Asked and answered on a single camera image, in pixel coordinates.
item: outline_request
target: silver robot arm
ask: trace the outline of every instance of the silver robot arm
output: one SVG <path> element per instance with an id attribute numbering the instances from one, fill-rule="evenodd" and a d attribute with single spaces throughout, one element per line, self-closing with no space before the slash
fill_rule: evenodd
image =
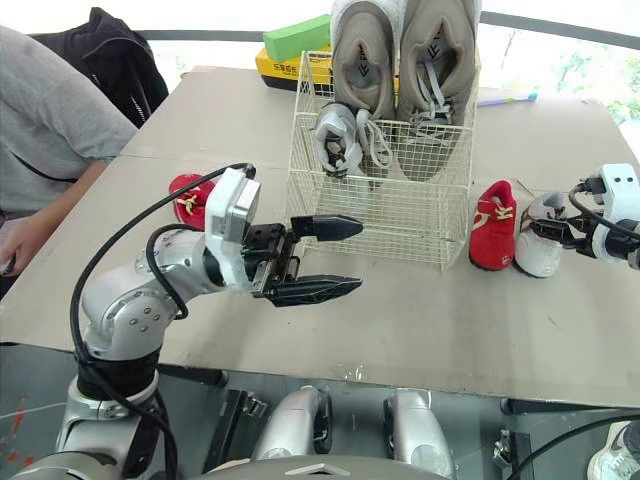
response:
<path id="1" fill-rule="evenodd" d="M 593 196 L 596 205 L 602 208 L 586 207 L 577 193 Z M 532 219 L 532 230 L 581 255 L 606 263 L 627 262 L 631 268 L 640 270 L 640 184 L 631 165 L 603 165 L 569 192 L 569 201 L 579 215 Z M 584 237 L 574 236 L 571 228 Z"/>
<path id="2" fill-rule="evenodd" d="M 78 376 L 68 390 L 58 453 L 15 478 L 71 474 L 112 480 L 134 478 L 148 468 L 160 430 L 167 441 L 156 370 L 165 330 L 187 316 L 186 303 L 194 297 L 233 290 L 280 307 L 324 302 L 362 284 L 335 275 L 298 277 L 300 259 L 294 255 L 304 236 L 342 240 L 362 231 L 362 224 L 327 215 L 292 218 L 290 230 L 278 223 L 251 225 L 260 192 L 253 172 L 251 166 L 228 168 L 219 177 L 207 199 L 205 232 L 162 227 L 133 262 L 87 285 L 81 302 L 89 324 Z"/>

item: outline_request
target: person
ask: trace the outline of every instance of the person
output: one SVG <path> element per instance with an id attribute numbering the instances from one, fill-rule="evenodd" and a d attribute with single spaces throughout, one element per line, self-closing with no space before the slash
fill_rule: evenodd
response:
<path id="1" fill-rule="evenodd" d="M 640 478 L 640 421 L 617 422 L 609 428 L 604 447 L 596 452 L 587 469 L 588 480 Z"/>
<path id="2" fill-rule="evenodd" d="M 0 62 L 0 264 L 16 276 L 137 129 L 84 75 L 4 26 Z M 0 278 L 1 298 L 12 280 Z"/>

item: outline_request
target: green box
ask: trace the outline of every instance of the green box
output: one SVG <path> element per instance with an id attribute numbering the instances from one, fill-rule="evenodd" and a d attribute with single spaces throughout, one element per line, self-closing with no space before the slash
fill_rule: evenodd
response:
<path id="1" fill-rule="evenodd" d="M 267 54 L 282 62 L 299 57 L 303 51 L 319 50 L 329 45 L 330 15 L 320 15 L 296 25 L 280 28 L 262 35 Z"/>

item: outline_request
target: wire basket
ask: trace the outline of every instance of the wire basket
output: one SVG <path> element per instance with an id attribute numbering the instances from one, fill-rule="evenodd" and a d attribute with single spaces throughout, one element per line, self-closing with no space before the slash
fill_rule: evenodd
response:
<path id="1" fill-rule="evenodd" d="M 416 130 L 409 123 L 378 120 L 394 153 L 390 168 L 369 176 L 336 178 L 327 176 L 314 153 L 318 112 L 333 101 L 331 53 L 303 53 L 287 215 L 342 214 L 364 224 L 363 232 L 355 237 L 340 242 L 305 239 L 304 248 L 435 263 L 442 270 L 450 266 L 467 238 L 477 77 L 464 126 L 429 125 L 418 132 L 445 134 L 447 142 L 412 142 L 410 134 L 414 138 Z"/>

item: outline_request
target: beige sneaker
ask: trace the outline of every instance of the beige sneaker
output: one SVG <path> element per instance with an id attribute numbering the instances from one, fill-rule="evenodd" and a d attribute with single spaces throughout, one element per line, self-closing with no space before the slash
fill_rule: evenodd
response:
<path id="1" fill-rule="evenodd" d="M 339 0 L 331 11 L 334 99 L 358 116 L 362 170 L 370 177 L 386 177 L 392 161 L 375 121 L 395 119 L 394 60 L 403 14 L 404 1 L 393 0 Z"/>
<path id="2" fill-rule="evenodd" d="M 400 166 L 426 181 L 448 160 L 456 136 L 437 125 L 463 125 L 475 78 L 472 0 L 410 0 L 400 43 L 397 119 L 409 122 L 408 150 Z"/>

